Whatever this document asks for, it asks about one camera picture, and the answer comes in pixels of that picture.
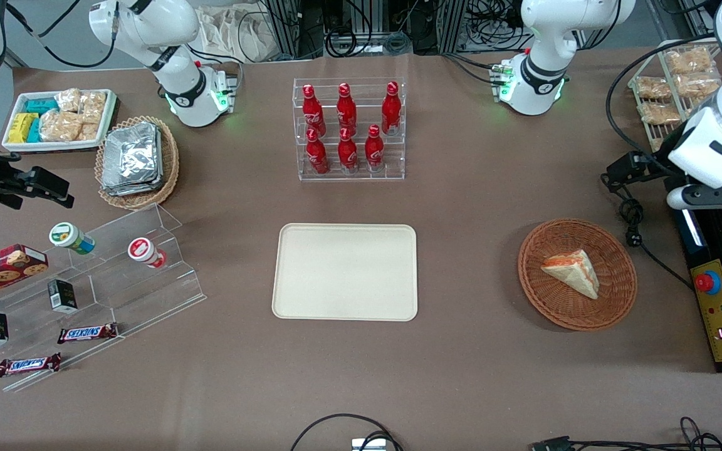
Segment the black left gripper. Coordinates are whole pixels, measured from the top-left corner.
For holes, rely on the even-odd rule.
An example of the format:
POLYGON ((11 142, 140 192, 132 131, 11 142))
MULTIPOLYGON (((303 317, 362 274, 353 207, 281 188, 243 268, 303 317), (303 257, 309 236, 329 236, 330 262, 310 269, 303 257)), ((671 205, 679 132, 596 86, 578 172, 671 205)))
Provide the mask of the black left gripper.
MULTIPOLYGON (((656 157, 678 177, 667 193, 671 208, 722 209, 722 125, 687 122, 662 141, 656 157)), ((609 192, 629 192, 631 184, 668 176, 646 174, 647 164, 642 152, 627 152, 607 166, 602 183, 609 192)))

